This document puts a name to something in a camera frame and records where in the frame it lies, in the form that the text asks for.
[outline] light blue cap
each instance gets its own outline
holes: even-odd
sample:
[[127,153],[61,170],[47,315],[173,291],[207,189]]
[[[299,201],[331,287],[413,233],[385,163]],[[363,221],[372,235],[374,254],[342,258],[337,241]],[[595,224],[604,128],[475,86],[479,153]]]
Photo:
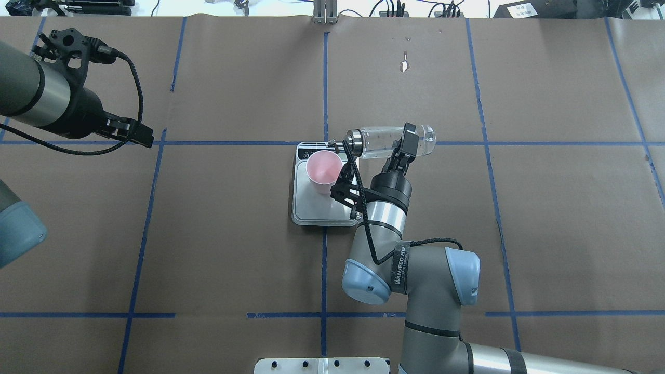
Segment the light blue cap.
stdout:
[[480,259],[473,252],[446,247],[448,266],[453,275],[455,289],[462,305],[475,305],[478,302],[480,282]]
[[46,226],[19,201],[0,212],[0,268],[46,239]]
[[346,259],[342,289],[347,295],[365,304],[379,305],[390,297],[390,287],[365,265]]

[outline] white bracket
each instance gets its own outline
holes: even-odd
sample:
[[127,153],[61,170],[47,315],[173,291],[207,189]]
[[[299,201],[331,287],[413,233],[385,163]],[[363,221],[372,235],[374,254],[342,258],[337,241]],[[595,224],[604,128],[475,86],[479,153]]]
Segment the white bracket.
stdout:
[[254,374],[390,374],[388,363],[380,357],[261,359]]
[[313,23],[337,23],[337,0],[314,0]]

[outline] white sticker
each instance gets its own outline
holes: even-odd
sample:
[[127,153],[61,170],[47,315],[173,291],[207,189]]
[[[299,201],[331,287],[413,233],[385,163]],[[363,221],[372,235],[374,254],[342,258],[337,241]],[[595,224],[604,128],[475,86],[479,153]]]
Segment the white sticker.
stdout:
[[513,5],[512,7],[507,7],[506,9],[508,9],[510,15],[513,16],[513,18],[527,18],[538,15],[531,3]]

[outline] wire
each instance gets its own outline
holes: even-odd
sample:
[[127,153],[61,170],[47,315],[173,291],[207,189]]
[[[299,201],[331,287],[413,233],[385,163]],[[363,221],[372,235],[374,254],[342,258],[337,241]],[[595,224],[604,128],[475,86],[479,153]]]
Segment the wire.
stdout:
[[434,11],[434,8],[436,8],[437,5],[443,5],[444,6],[444,13],[446,12],[446,4],[443,3],[436,3],[434,6],[430,9],[430,12],[427,14],[427,18],[430,18],[432,16],[432,12]]
[[462,243],[451,238],[434,238],[434,239],[418,240],[417,242],[411,242],[411,246],[417,247],[417,246],[422,246],[423,244],[430,244],[430,243],[452,243],[455,244],[460,249],[460,251],[464,251],[464,248],[462,248]]
[[356,12],[356,11],[353,10],[353,9],[344,9],[343,11],[339,12],[339,14],[342,14],[342,13],[344,13],[344,12],[353,12],[353,13],[356,13],[357,15],[359,15],[360,18],[362,18],[362,15],[360,15],[360,13]]
[[152,12],[150,12],[150,16],[151,16],[151,17],[153,17],[153,16],[155,15],[155,10],[157,9],[157,7],[160,6],[160,1],[161,1],[161,0],[157,0],[157,4],[155,5],[154,8],[152,8]]
[[[141,84],[138,81],[138,73],[136,72],[136,67],[134,66],[134,63],[132,60],[129,58],[129,56],[125,55],[124,53],[118,52],[118,57],[124,61],[127,62],[127,64],[130,67],[130,70],[132,71],[132,77],[134,78],[134,84],[136,85],[136,93],[138,95],[138,118],[137,121],[139,123],[142,122],[143,120],[143,91],[141,90]],[[59,146],[56,146],[54,144],[51,144],[49,142],[45,142],[44,140],[35,138],[34,136],[28,135],[23,131],[17,130],[16,128],[9,127],[5,124],[0,124],[0,128],[6,131],[11,132],[12,134],[16,134],[20,136],[21,138],[25,138],[27,140],[30,140],[31,142],[35,142],[41,146],[45,146],[47,148],[50,148],[52,150],[56,150],[58,152],[66,153],[66,154],[73,154],[75,156],[99,156],[101,154],[106,154],[109,152],[113,152],[114,150],[120,148],[121,146],[124,146],[129,139],[124,139],[121,140],[118,144],[107,148],[107,149],[102,149],[102,150],[95,150],[95,151],[79,151],[79,150],[71,150],[67,148],[62,148]]]
[[362,212],[362,222],[363,226],[365,226],[365,236],[367,237],[367,244],[370,248],[370,255],[372,255],[372,261],[376,265],[380,265],[386,262],[389,258],[391,258],[392,255],[395,253],[395,250],[388,252],[388,254],[386,254],[383,258],[381,258],[381,260],[379,260],[376,257],[376,248],[374,248],[374,241],[372,240],[372,231],[370,230],[369,218],[367,217],[367,199],[365,198],[365,189],[362,187],[362,179],[360,178],[358,165],[356,165],[356,158],[353,156],[353,153],[351,153],[351,149],[350,146],[348,145],[347,140],[342,141],[342,145],[344,146],[344,153],[346,153],[346,159],[348,160],[348,163],[351,164],[351,166],[353,167],[353,172],[356,174],[356,181],[358,182],[358,191],[360,192],[360,203],[362,204],[360,206]]
[[367,17],[371,17],[371,16],[372,16],[372,14],[374,13],[374,10],[376,9],[376,7],[377,7],[379,4],[381,4],[381,2],[383,2],[383,0],[378,0],[378,1],[376,2],[376,4],[374,4],[374,7],[372,8],[372,11],[370,12],[370,15],[367,16]]

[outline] kitchen scale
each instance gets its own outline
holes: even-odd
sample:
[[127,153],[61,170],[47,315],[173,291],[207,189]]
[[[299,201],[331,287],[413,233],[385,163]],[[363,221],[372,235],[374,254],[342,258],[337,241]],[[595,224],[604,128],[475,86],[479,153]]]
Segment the kitchen scale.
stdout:
[[[329,194],[319,194],[309,181],[306,171],[307,159],[320,150],[333,150],[333,148],[328,147],[326,142],[302,142],[296,147],[291,219],[302,226],[355,226],[360,223],[361,217],[349,218],[351,208],[336,202]],[[346,164],[348,160],[346,154],[342,151],[337,155]]]

